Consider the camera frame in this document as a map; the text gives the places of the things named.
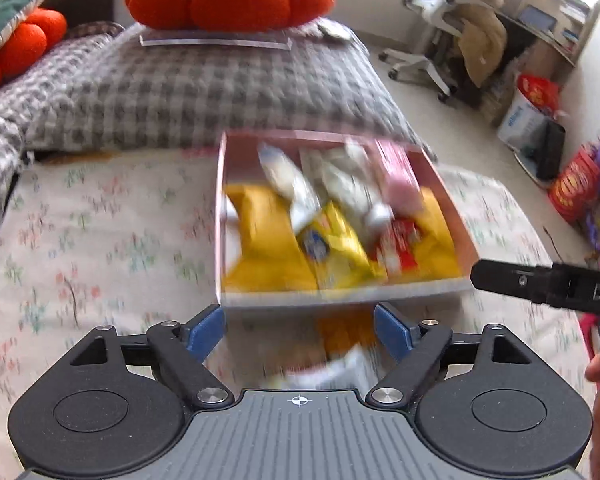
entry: snack bag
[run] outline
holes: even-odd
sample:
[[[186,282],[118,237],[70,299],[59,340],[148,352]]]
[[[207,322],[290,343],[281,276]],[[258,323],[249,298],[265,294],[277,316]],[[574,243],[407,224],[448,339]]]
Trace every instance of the snack bag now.
[[[545,115],[552,116],[559,107],[560,87],[543,77],[521,75],[518,78],[518,90]]]
[[[342,208],[345,218],[368,248],[378,240],[380,233],[391,223],[394,212],[382,202],[375,183],[367,183],[323,161],[322,182],[327,194]]]
[[[271,187],[291,202],[291,227],[299,233],[320,211],[320,199],[302,171],[279,148],[261,144],[258,158]]]
[[[323,366],[286,373],[287,390],[357,390],[364,397],[378,383],[368,352],[355,345],[341,359]]]
[[[378,264],[366,256],[355,231],[333,202],[300,233],[298,241],[318,288],[349,288],[386,278]]]
[[[593,203],[600,188],[600,167],[591,146],[583,145],[554,180],[549,200],[567,222],[577,222]]]
[[[454,241],[433,192],[421,188],[424,209],[392,222],[376,247],[376,258],[392,282],[446,280],[462,275]]]
[[[396,214],[410,216],[422,211],[422,195],[407,153],[400,144],[376,139],[369,145],[382,198]]]
[[[242,257],[224,277],[224,290],[315,290],[315,277],[291,229],[289,203],[264,186],[229,185],[224,192],[240,217],[242,247]]]
[[[365,184],[377,186],[364,146],[352,140],[348,140],[342,148],[324,151],[300,149],[302,170],[310,180],[321,181],[324,162],[333,164],[340,171],[356,177]]]

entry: gripper base plate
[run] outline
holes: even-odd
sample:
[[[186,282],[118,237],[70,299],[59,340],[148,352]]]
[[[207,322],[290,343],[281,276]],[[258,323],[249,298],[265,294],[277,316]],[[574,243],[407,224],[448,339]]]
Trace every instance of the gripper base plate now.
[[[20,480],[42,480],[26,472]],[[483,480],[444,462],[406,418],[353,392],[246,391],[227,410],[197,414],[182,439],[120,480]],[[576,480],[572,470],[553,480]]]

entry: metal screw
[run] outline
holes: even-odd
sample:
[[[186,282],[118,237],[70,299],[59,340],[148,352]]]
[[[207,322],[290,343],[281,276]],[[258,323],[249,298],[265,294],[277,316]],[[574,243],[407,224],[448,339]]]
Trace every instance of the metal screw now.
[[[374,390],[371,397],[381,404],[395,404],[402,400],[402,392],[395,388],[378,388]]]
[[[229,394],[222,388],[203,388],[198,392],[198,400],[205,404],[223,402]]]

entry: gray checkered blanket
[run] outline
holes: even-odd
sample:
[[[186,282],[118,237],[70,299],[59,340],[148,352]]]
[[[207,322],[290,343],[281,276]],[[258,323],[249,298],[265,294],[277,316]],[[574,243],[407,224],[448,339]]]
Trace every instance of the gray checkered blanket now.
[[[74,29],[26,73],[0,88],[0,224],[11,181],[24,148],[24,133],[51,96],[65,88],[89,57],[119,32],[99,23]]]
[[[293,29],[290,51],[151,46],[135,25],[43,107],[27,149],[185,148],[227,129],[368,134],[421,144],[352,34],[337,43],[317,22]]]

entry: red snack package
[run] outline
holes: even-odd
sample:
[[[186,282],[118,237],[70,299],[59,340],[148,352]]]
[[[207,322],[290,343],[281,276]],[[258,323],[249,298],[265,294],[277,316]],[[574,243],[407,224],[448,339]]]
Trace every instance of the red snack package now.
[[[518,78],[518,89],[536,108],[547,115],[558,109],[560,87],[543,77],[523,74]]]
[[[567,222],[575,222],[596,198],[599,186],[600,168],[593,159],[590,147],[581,146],[555,179],[549,190],[549,200],[562,218]]]
[[[397,219],[391,222],[380,237],[376,248],[376,259],[389,277],[400,276],[406,270],[417,267],[411,245],[420,239],[413,220]]]

